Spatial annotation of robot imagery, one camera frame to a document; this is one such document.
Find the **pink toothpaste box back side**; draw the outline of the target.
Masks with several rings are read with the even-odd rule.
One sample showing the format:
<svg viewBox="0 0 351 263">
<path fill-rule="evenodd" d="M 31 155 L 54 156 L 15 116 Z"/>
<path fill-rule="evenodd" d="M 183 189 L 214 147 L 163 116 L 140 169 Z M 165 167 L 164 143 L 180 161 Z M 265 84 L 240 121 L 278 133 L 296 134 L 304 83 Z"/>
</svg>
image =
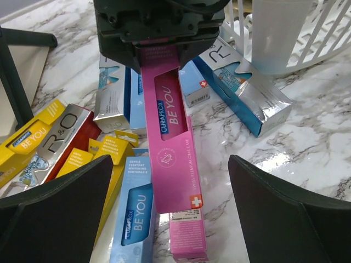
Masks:
<svg viewBox="0 0 351 263">
<path fill-rule="evenodd" d="M 207 262 L 205 224 L 201 209 L 169 214 L 171 254 L 175 262 Z"/>
</svg>

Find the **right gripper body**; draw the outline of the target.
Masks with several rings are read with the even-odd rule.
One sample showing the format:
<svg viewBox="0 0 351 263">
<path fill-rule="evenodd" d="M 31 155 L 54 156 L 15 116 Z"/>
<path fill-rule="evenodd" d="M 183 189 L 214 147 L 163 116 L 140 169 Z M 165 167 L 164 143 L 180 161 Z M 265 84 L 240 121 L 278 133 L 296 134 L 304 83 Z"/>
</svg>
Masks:
<svg viewBox="0 0 351 263">
<path fill-rule="evenodd" d="M 100 53 L 137 73 L 142 55 L 168 48 L 179 66 L 220 33 L 228 1 L 94 1 Z"/>
</svg>

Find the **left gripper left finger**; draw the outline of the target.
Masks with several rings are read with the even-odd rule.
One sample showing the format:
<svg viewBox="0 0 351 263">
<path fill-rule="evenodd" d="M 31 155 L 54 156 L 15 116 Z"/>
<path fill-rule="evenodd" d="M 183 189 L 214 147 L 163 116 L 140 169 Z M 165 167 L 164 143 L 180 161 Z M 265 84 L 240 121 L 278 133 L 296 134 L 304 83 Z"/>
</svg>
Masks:
<svg viewBox="0 0 351 263">
<path fill-rule="evenodd" d="M 109 155 L 1 199 L 1 262 L 89 262 L 110 183 Z"/>
</svg>

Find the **pink toothpaste box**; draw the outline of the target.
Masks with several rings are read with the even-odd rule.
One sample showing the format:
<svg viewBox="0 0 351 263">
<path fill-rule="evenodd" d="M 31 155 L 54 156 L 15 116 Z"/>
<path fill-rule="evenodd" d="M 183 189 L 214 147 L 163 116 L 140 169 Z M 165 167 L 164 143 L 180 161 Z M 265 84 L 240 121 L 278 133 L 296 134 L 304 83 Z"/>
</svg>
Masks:
<svg viewBox="0 0 351 263">
<path fill-rule="evenodd" d="M 140 58 L 156 211 L 201 208 L 193 128 L 184 107 L 177 49 L 143 48 Z"/>
<path fill-rule="evenodd" d="M 205 224 L 201 209 L 169 214 L 171 254 L 175 262 L 207 262 Z"/>
</svg>

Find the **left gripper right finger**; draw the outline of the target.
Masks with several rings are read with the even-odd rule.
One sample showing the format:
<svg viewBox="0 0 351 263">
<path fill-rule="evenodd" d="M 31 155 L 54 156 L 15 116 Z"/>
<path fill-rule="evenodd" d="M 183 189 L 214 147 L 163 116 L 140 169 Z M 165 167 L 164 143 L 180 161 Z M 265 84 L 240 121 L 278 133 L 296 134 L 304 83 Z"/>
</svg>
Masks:
<svg viewBox="0 0 351 263">
<path fill-rule="evenodd" d="M 250 262 L 350 262 L 350 202 L 269 174 L 238 155 L 228 170 Z"/>
</svg>

